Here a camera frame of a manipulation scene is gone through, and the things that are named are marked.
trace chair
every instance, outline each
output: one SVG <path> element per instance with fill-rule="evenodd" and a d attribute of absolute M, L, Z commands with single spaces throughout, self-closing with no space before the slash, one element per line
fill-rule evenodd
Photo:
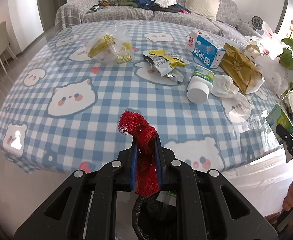
<path fill-rule="evenodd" d="M 7 29 L 6 29 L 6 22 L 1 22 L 0 23 L 0 56 L 6 50 L 10 53 L 12 58 L 17 59 L 16 55 L 13 53 L 12 49 L 10 48 L 10 43 L 8 41 L 8 32 L 7 32 Z M 0 63 L 2 65 L 2 68 L 5 71 L 5 73 L 8 74 L 8 72 L 6 71 L 6 69 L 4 67 L 4 64 L 3 64 L 2 60 L 1 60 L 1 57 L 0 57 Z"/>

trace red logo on carton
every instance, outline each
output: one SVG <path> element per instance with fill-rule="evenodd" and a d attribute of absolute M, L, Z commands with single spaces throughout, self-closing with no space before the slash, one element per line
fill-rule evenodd
<path fill-rule="evenodd" d="M 192 47 L 193 46 L 193 38 L 189 38 L 189 46 Z"/>

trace blue and white checkered tablecloth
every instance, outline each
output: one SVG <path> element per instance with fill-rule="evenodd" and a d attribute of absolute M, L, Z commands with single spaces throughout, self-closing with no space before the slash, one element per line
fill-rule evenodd
<path fill-rule="evenodd" d="M 126 25 L 134 62 L 109 66 L 87 60 L 88 40 L 115 24 Z M 194 169 L 228 170 L 275 150 L 279 144 L 265 117 L 277 97 L 266 85 L 248 96 L 252 112 L 243 122 L 231 122 L 223 101 L 212 94 L 203 105 L 188 100 L 186 88 L 197 62 L 185 48 L 191 29 L 164 22 L 106 21 L 59 33 L 9 92 L 0 111 L 0 148 L 26 172 L 99 170 L 131 147 L 132 137 L 118 131 L 119 118 L 129 109 L 142 114 L 156 128 L 162 146 Z M 157 49 L 192 62 L 179 68 L 182 83 L 148 72 L 142 51 Z M 220 67 L 214 72 L 225 74 Z"/>

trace door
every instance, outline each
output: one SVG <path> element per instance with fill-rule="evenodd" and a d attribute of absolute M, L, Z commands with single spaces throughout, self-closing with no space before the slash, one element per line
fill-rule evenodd
<path fill-rule="evenodd" d="M 45 31 L 55 25 L 58 0 L 37 0 L 42 26 Z"/>

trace sofa armrest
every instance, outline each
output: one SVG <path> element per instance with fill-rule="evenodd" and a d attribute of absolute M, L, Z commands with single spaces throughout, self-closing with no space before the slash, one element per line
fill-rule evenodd
<path fill-rule="evenodd" d="M 257 33 L 255 30 L 250 28 L 246 23 L 242 21 L 238 24 L 237 31 L 244 36 L 257 36 L 259 38 L 262 38 L 262 36 L 259 33 Z"/>

